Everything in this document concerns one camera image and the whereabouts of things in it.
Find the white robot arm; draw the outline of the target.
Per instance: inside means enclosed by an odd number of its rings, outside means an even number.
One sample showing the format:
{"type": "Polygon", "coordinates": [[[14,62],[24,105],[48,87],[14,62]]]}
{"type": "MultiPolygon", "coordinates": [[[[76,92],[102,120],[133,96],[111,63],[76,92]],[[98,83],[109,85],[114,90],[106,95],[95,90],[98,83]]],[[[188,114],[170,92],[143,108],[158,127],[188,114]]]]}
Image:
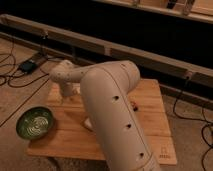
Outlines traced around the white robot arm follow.
{"type": "Polygon", "coordinates": [[[80,85],[81,98],[110,171],[162,171],[127,94],[140,81],[137,66],[113,61],[78,67],[68,60],[50,72],[64,97],[80,85]]]}

